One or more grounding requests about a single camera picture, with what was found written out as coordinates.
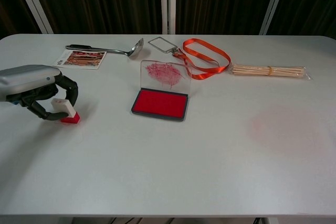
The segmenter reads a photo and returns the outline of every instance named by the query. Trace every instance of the dark curtain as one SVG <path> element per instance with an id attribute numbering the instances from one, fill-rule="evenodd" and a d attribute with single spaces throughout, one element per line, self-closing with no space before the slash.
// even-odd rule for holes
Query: dark curtain
<path id="1" fill-rule="evenodd" d="M 0 39 L 24 33 L 41 33 L 26 1 L 0 0 Z"/>
<path id="2" fill-rule="evenodd" d="M 336 39 L 336 0 L 280 0 L 267 34 Z"/>
<path id="3" fill-rule="evenodd" d="M 259 34 L 270 0 L 176 0 L 177 34 Z"/>
<path id="4" fill-rule="evenodd" d="M 40 0 L 54 33 L 160 34 L 161 0 Z"/>

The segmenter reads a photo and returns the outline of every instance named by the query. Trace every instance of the metal ladle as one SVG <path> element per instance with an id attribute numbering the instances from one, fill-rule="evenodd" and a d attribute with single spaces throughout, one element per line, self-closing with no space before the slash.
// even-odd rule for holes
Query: metal ladle
<path id="1" fill-rule="evenodd" d="M 143 47 L 143 38 L 141 38 L 135 44 L 135 46 L 132 48 L 132 50 L 129 51 L 129 52 L 125 52 L 125 51 L 121 51 L 121 50 L 105 49 L 105 48 L 95 48 L 95 47 L 86 46 L 86 45 L 73 45 L 73 44 L 71 44 L 69 46 L 65 46 L 66 49 L 70 49 L 70 50 L 82 50 L 82 51 L 89 51 L 89 52 L 106 51 L 106 52 L 109 52 L 111 54 L 126 55 L 127 57 L 136 56 L 141 51 L 142 47 Z"/>

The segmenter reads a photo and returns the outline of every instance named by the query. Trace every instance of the gray robot arm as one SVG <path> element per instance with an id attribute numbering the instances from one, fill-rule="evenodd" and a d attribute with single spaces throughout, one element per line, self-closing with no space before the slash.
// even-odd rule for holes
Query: gray robot arm
<path id="1" fill-rule="evenodd" d="M 63 76 L 58 68 L 44 65 L 26 65 L 0 71 L 0 102 L 19 102 L 38 117 L 59 120 L 67 117 L 65 112 L 50 113 L 37 100 L 46 100 L 57 94 L 56 84 L 66 89 L 66 99 L 75 105 L 77 84 Z"/>

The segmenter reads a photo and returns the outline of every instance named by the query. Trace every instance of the wooden sticks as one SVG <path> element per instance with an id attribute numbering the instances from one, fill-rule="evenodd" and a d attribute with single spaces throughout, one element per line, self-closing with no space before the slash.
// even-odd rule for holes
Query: wooden sticks
<path id="1" fill-rule="evenodd" d="M 304 67 L 263 67 L 233 65 L 233 74 L 262 75 L 262 76 L 287 76 L 302 78 L 306 74 Z"/>

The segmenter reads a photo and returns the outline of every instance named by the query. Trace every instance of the white table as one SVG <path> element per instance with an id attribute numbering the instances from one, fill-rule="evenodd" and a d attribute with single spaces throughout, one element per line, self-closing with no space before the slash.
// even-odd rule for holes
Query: white table
<path id="1" fill-rule="evenodd" d="M 156 35 L 14 35 L 0 41 L 0 68 L 51 65 L 68 44 L 129 50 L 141 37 L 136 60 L 62 69 L 79 85 L 78 125 L 0 103 L 0 214 L 336 216 L 335 40 L 163 36 L 206 40 L 235 63 L 306 66 L 312 78 L 193 80 L 184 122 L 130 113 L 141 59 L 179 62 L 147 43 Z"/>

